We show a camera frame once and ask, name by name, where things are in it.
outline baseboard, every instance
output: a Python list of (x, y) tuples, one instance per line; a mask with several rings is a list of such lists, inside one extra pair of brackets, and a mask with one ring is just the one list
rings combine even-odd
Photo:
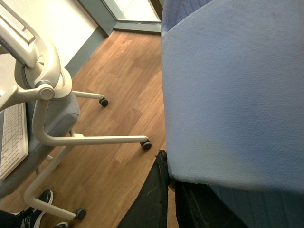
[(161, 33), (161, 24), (143, 22), (118, 22), (113, 27), (113, 30), (159, 35)]
[(91, 57), (97, 47), (105, 39), (103, 31), (97, 27), (89, 39), (84, 43), (84, 45), (79, 49), (79, 51), (74, 55), (70, 62), (66, 65), (66, 69), (73, 78), (82, 66)]

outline person's foot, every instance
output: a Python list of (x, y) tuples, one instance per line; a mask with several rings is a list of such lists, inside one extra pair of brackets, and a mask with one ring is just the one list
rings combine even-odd
[(67, 222), (60, 222), (53, 228), (68, 228), (68, 223)]
[[(53, 197), (54, 194), (51, 190), (45, 190), (38, 199), (48, 204), (52, 204)], [(16, 216), (23, 219), (22, 224), (25, 228), (39, 228), (41, 218), (44, 214), (44, 211), (37, 210), (34, 208), (28, 208), (27, 210), (20, 212)]]

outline gray chair seat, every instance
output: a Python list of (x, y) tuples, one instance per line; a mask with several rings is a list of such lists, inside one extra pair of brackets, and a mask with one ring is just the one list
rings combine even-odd
[[(27, 114), (33, 114), (34, 108), (35, 102), (27, 103)], [(63, 99), (51, 101), (47, 110), (45, 132), (51, 136), (65, 136), (77, 122), (79, 115), (79, 105), (73, 93)], [(13, 193), (54, 149), (34, 137), (31, 130), (32, 118), (32, 115), (27, 116), (28, 156), (5, 180), (0, 180), (0, 199)]]

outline office chair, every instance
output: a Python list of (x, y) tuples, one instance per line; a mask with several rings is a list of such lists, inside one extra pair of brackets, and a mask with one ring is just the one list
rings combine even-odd
[(251, 228), (304, 227), (304, 3), (166, 0), (168, 170)]
[[(137, 142), (148, 150), (151, 142), (147, 136), (84, 137), (76, 134), (72, 129), (80, 113), (76, 97), (97, 99), (104, 107), (108, 101), (103, 95), (72, 91), (71, 76), (60, 65), (52, 42), (33, 29), (3, 0), (0, 4), (24, 26), (20, 29), (3, 13), (0, 14), (0, 52), (9, 52), (17, 60), (16, 85), (0, 98), (0, 111), (15, 104), (27, 103), (29, 143), (25, 160), (6, 179), (0, 180), (0, 199), (11, 194), (36, 170), (37, 177), (24, 193), (25, 203), (64, 219), (83, 219), (86, 215), (84, 209), (79, 208), (72, 213), (36, 199), (34, 193), (74, 146)], [(62, 149), (52, 158), (49, 154), (56, 146), (62, 146)], [(40, 170), (39, 165), (44, 159), (50, 162), (44, 170)]]

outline blue upholstery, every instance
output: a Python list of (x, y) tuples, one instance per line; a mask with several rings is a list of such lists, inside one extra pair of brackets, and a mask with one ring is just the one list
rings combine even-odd
[(304, 2), (205, 3), (164, 5), (169, 174), (251, 228), (304, 227)]

